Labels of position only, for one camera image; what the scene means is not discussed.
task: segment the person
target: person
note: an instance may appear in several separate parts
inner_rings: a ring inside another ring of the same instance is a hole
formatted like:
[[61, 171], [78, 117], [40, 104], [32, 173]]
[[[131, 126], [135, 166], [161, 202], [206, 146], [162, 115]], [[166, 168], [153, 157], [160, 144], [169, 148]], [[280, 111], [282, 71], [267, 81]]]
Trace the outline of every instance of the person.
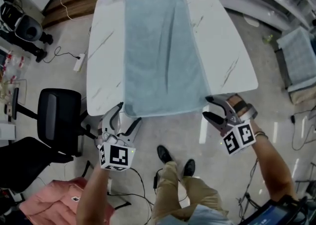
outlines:
[[[231, 106], [241, 101], [238, 95], [228, 99]], [[247, 109], [238, 112], [241, 116]], [[251, 120], [254, 133], [263, 132]], [[264, 135], [258, 135], [252, 145], [257, 155], [263, 179], [270, 198], [279, 201], [284, 195], [297, 199], [291, 173], [277, 150]], [[181, 183], [187, 191], [190, 205], [181, 208], [178, 200], [177, 165], [168, 150], [159, 145], [158, 156], [164, 163], [157, 187], [156, 202], [152, 211], [152, 222], [158, 225], [218, 225], [232, 222], [227, 218], [228, 211], [222, 208], [219, 193], [201, 179], [194, 178], [195, 162], [190, 159], [183, 170]], [[97, 167], [81, 196], [78, 210], [78, 225], [103, 224], [106, 207], [106, 187], [109, 172]]]

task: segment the bracelet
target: bracelet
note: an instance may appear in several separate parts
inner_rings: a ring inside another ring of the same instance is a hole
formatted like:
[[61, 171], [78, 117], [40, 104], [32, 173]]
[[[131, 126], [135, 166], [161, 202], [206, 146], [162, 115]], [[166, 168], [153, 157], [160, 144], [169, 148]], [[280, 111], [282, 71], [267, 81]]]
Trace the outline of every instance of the bracelet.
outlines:
[[264, 135], [266, 135], [266, 133], [265, 133], [265, 132], [263, 132], [263, 131], [258, 131], [258, 132], [255, 132], [255, 136], [257, 136], [257, 134], [264, 134]]
[[263, 133], [263, 132], [258, 132], [258, 133], [256, 133], [256, 134], [255, 134], [255, 138], [257, 138], [257, 136], [264, 136], [265, 138], [269, 139], [269, 137], [268, 137], [265, 133]]

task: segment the marble table top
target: marble table top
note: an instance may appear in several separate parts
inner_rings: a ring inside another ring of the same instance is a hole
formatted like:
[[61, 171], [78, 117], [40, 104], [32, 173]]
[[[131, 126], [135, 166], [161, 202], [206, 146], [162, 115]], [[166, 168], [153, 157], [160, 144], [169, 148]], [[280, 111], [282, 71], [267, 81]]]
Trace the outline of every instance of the marble table top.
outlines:
[[[219, 0], [187, 0], [211, 94], [258, 88], [246, 48]], [[87, 109], [103, 115], [123, 101], [124, 0], [98, 0], [87, 66]]]

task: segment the pink jacket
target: pink jacket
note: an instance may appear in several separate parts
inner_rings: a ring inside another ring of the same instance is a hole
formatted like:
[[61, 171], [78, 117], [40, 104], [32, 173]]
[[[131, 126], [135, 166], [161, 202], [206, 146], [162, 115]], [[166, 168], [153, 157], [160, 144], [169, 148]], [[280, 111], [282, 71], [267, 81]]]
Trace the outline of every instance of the pink jacket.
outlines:
[[[53, 180], [21, 203], [20, 209], [35, 225], [75, 225], [77, 206], [86, 184], [84, 178]], [[105, 224], [110, 224], [114, 211], [109, 204], [105, 211]]]

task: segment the light blue towel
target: light blue towel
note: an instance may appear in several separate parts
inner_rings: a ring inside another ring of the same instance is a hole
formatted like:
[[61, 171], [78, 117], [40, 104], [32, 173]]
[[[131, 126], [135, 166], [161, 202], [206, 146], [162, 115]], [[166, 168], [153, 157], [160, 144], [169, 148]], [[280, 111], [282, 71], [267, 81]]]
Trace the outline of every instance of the light blue towel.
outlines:
[[130, 117], [191, 112], [210, 95], [186, 0], [126, 0], [124, 110]]

